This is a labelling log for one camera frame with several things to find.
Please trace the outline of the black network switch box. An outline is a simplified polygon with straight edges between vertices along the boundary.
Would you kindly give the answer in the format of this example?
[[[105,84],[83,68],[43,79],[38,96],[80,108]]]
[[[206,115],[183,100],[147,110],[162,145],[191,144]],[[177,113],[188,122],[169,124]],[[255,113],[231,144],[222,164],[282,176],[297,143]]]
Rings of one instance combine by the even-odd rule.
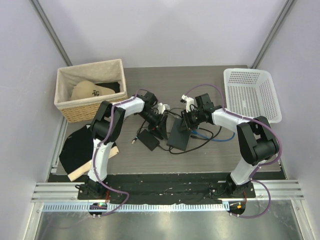
[[[181,118],[176,118],[174,120],[166,145],[174,149],[185,151],[188,146],[191,131],[190,130],[181,131],[180,127],[182,122],[183,121]]]

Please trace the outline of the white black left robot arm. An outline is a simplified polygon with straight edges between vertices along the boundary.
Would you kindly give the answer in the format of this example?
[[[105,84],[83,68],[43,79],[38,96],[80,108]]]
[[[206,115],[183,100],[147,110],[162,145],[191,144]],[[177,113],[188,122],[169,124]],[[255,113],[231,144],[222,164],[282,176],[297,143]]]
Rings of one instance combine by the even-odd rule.
[[[147,130],[139,132],[150,144],[157,140],[167,140],[167,118],[165,111],[170,106],[158,101],[147,91],[145,95],[135,94],[119,102],[103,101],[90,125],[93,140],[93,153],[87,179],[78,189],[80,193],[100,200],[107,192],[102,182],[107,178],[107,165],[112,147],[120,136],[125,118],[131,115],[141,116],[148,123]]]

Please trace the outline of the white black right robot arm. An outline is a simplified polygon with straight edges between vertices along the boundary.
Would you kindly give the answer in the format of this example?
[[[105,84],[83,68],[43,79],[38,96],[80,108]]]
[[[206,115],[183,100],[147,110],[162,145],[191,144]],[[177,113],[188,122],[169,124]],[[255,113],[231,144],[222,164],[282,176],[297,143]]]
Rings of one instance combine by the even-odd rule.
[[[185,104],[185,110],[181,112],[181,131],[193,130],[201,123],[209,123],[237,135],[241,159],[226,178],[225,193],[233,198],[238,197],[249,184],[259,164],[264,164],[279,153],[279,143],[267,118],[250,118],[232,113],[222,105],[214,105],[207,93],[195,98],[184,94],[180,101]]]

